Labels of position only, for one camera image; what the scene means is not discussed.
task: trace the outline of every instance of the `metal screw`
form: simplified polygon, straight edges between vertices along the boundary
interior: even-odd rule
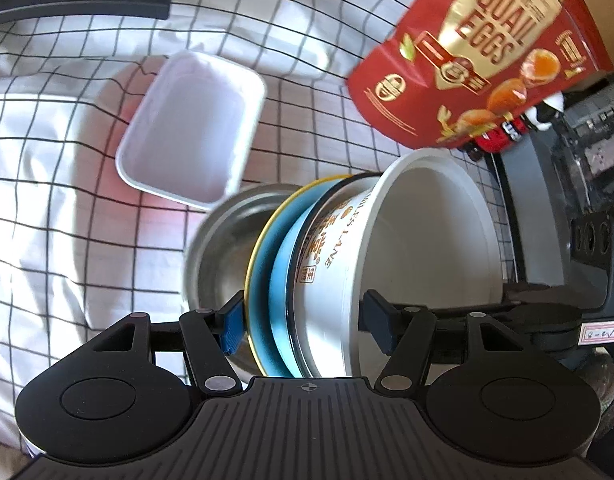
[[[226,375],[215,375],[205,381],[205,387],[213,392],[226,392],[236,386],[236,381]]]
[[[401,392],[402,390],[408,390],[411,388],[411,379],[404,375],[388,375],[381,380],[383,388],[392,390],[395,392]]]

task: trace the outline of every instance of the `label sticker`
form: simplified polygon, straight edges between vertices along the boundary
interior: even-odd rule
[[[614,343],[614,321],[583,323],[580,327],[579,345]]]

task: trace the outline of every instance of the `yellow rim bowl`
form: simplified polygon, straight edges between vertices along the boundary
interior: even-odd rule
[[[276,219],[278,218],[280,213],[282,213],[284,211],[284,209],[290,203],[293,202],[293,200],[296,200],[305,191],[307,191],[308,189],[311,189],[314,186],[317,186],[318,184],[322,184],[323,182],[328,182],[330,180],[335,180],[337,178],[348,178],[348,177],[350,177],[349,174],[325,176],[323,178],[319,178],[318,180],[314,180],[313,182],[310,182],[306,186],[303,186],[302,188],[298,189],[295,193],[293,193],[289,197],[287,197],[287,199],[285,199],[285,201],[280,206],[278,206],[278,209],[276,209],[274,211],[274,214],[272,216],[270,216],[269,220],[267,220],[267,223],[263,227],[263,230],[260,232],[260,235],[258,235],[258,239],[256,240],[256,244],[254,245],[254,249],[251,252],[251,256],[249,258],[249,263],[247,264],[247,274],[245,275],[245,291],[244,291],[243,303],[245,305],[245,323],[247,325],[247,342],[249,343],[249,348],[251,349],[251,354],[254,356],[254,361],[256,361],[256,364],[258,365],[258,368],[260,369],[260,371],[263,373],[263,375],[265,377],[268,377],[268,373],[265,371],[265,369],[263,368],[263,365],[260,363],[260,358],[258,357],[258,354],[256,353],[256,349],[254,347],[254,342],[251,340],[251,337],[249,335],[249,333],[250,333],[250,326],[249,326],[249,284],[251,283],[251,274],[252,274],[252,272],[254,270],[254,261],[256,260],[256,256],[258,256],[258,251],[260,250],[260,246],[262,245],[263,240],[265,239],[265,236],[267,235],[267,232],[271,228],[271,225],[276,221]]]

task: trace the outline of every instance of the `white bowl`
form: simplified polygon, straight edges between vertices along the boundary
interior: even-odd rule
[[[202,211],[239,190],[266,96],[254,70],[184,50],[166,61],[116,152],[130,186]]]
[[[330,221],[307,240],[293,297],[297,338],[315,376],[364,375],[373,384],[387,362],[372,336],[358,331],[368,288],[432,309],[500,301],[494,224],[450,155],[403,156],[373,189],[334,197],[327,209]]]

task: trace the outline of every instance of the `blue bowl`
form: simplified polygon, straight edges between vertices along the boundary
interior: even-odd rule
[[[379,174],[361,173],[335,181],[317,202],[298,217],[276,253],[269,280],[269,321],[278,352],[294,377],[311,377],[304,360],[298,359],[300,349],[296,346],[293,334],[293,279],[302,243],[331,197],[350,182],[377,175]]]
[[[343,178],[331,176],[300,188],[274,212],[256,241],[245,277],[245,320],[251,352],[264,375],[293,377],[276,347],[269,320],[269,280],[276,253],[296,220]]]
[[[289,263],[293,248],[299,243],[298,235],[306,220],[311,217],[310,213],[314,210],[316,210],[315,205],[310,206],[294,222],[292,228],[289,229],[276,254],[274,267],[271,270],[271,279],[269,280],[269,322],[271,323],[271,332],[274,335],[274,342],[276,342],[280,356],[293,377],[303,377],[303,373],[293,354],[292,341],[289,337],[289,327],[285,314],[285,292],[287,290],[285,284],[288,280],[293,279],[292,276],[289,276]]]

